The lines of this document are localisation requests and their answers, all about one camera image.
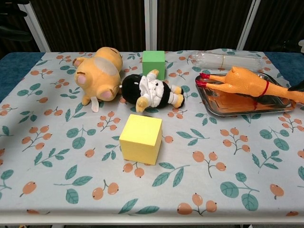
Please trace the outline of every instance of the silver tray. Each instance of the silver tray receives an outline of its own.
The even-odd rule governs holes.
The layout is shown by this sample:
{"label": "silver tray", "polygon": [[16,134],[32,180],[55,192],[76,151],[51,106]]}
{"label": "silver tray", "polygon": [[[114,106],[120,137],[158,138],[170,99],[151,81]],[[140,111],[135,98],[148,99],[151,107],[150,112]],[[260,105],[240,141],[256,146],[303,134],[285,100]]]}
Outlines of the silver tray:
{"label": "silver tray", "polygon": [[[281,86],[267,74],[256,74],[262,79]],[[200,76],[197,76],[196,79],[202,82],[221,84],[221,82],[211,79],[203,79],[200,78]],[[294,110],[296,105],[293,100],[277,96],[264,95],[261,97],[252,97],[249,95],[226,93],[219,90],[212,90],[210,88],[201,88],[197,86],[197,84],[196,87],[206,108],[213,114],[219,116],[288,112]]]}

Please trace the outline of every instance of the curtain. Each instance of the curtain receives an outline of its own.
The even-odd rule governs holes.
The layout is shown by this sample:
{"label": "curtain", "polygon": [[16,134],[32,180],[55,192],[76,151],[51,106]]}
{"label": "curtain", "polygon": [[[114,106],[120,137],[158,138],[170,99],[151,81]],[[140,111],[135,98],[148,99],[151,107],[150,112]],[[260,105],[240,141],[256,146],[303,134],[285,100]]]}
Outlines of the curtain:
{"label": "curtain", "polygon": [[51,51],[145,49],[143,0],[32,0]]}
{"label": "curtain", "polygon": [[157,48],[236,49],[252,0],[158,0]]}
{"label": "curtain", "polygon": [[[5,20],[19,28],[20,30],[27,31],[30,33],[28,25],[24,20],[24,17],[18,16],[8,16]],[[0,59],[2,59],[5,55],[10,52],[39,52],[39,48],[36,45],[34,38],[29,42],[20,42],[20,41],[13,41],[9,39],[0,38]]]}
{"label": "curtain", "polygon": [[261,0],[245,50],[300,51],[304,39],[303,0]]}

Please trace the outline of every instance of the penguin plush toy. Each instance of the penguin plush toy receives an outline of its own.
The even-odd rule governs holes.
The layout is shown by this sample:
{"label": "penguin plush toy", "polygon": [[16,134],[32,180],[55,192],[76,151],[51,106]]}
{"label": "penguin plush toy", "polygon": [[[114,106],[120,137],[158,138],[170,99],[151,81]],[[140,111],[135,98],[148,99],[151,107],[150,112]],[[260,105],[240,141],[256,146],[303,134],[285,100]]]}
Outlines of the penguin plush toy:
{"label": "penguin plush toy", "polygon": [[183,89],[156,79],[158,73],[158,70],[152,70],[147,76],[132,74],[120,85],[123,98],[136,105],[138,113],[142,113],[147,107],[163,108],[171,104],[180,108],[184,105]]}

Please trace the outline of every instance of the orange rubber chicken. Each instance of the orange rubber chicken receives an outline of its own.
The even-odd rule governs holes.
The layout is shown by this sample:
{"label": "orange rubber chicken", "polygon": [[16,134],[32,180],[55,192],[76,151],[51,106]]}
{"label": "orange rubber chicken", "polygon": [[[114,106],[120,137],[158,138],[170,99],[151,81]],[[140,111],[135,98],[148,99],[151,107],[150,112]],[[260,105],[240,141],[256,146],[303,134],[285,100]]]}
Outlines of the orange rubber chicken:
{"label": "orange rubber chicken", "polygon": [[226,76],[216,76],[201,73],[201,78],[220,81],[222,84],[213,84],[197,80],[200,87],[207,87],[227,93],[246,94],[253,97],[273,95],[288,98],[295,102],[304,103],[304,92],[290,91],[287,88],[275,85],[260,78],[248,69],[233,66]]}

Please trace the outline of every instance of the floral tablecloth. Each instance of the floral tablecloth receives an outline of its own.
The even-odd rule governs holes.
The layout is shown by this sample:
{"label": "floral tablecloth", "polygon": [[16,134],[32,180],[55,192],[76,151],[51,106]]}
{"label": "floral tablecloth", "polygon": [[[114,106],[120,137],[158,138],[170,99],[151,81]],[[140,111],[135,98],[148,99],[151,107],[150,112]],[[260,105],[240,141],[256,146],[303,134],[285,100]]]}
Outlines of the floral tablecloth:
{"label": "floral tablecloth", "polygon": [[[263,71],[289,86],[262,52]],[[142,53],[123,52],[122,79],[142,72]],[[166,80],[183,108],[149,108],[163,120],[157,164],[125,161],[119,135],[134,105],[120,95],[98,113],[82,106],[72,60],[46,53],[0,104],[0,213],[214,218],[304,216],[304,107],[218,117],[195,87],[192,51],[166,52]]]}

